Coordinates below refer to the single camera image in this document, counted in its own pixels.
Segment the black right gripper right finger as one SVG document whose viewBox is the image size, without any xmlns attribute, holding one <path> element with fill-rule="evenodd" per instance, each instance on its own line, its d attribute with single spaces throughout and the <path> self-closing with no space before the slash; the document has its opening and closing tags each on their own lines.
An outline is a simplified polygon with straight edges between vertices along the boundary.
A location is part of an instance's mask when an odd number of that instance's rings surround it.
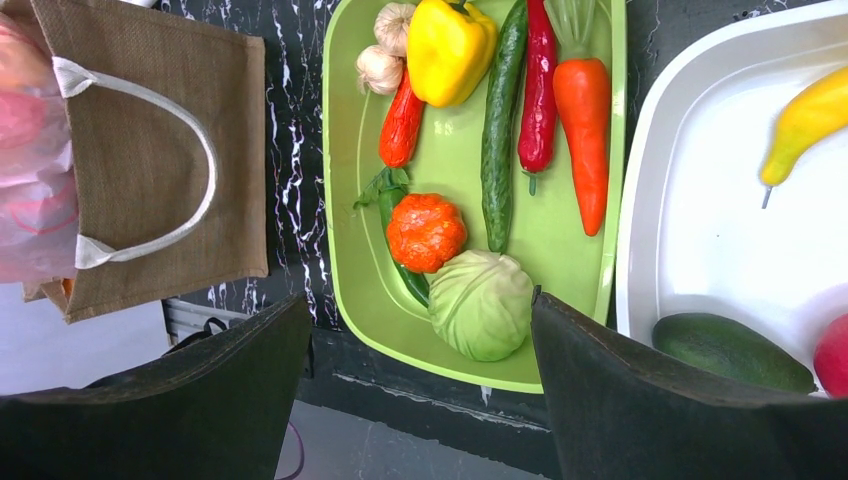
<svg viewBox="0 0 848 480">
<path fill-rule="evenodd" d="M 724 378 L 535 288 L 532 336 L 566 479 L 843 479 L 847 403 Z"/>
</svg>

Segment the pink plastic grocery bag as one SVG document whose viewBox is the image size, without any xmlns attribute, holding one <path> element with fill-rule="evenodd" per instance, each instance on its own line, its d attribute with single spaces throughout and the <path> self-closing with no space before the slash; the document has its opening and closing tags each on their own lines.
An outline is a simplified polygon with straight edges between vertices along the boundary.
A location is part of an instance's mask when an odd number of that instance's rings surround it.
<svg viewBox="0 0 848 480">
<path fill-rule="evenodd" d="M 78 233 L 72 143 L 51 60 L 1 17 L 1 280 L 72 278 Z"/>
</svg>

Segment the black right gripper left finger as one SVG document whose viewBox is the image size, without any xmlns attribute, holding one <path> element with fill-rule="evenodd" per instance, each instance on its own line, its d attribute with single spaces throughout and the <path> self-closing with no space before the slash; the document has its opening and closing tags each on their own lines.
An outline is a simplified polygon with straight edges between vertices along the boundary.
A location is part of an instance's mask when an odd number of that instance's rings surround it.
<svg viewBox="0 0 848 480">
<path fill-rule="evenodd" d="M 79 388 L 1 400 L 5 479 L 271 479 L 311 334 L 291 296 Z"/>
</svg>

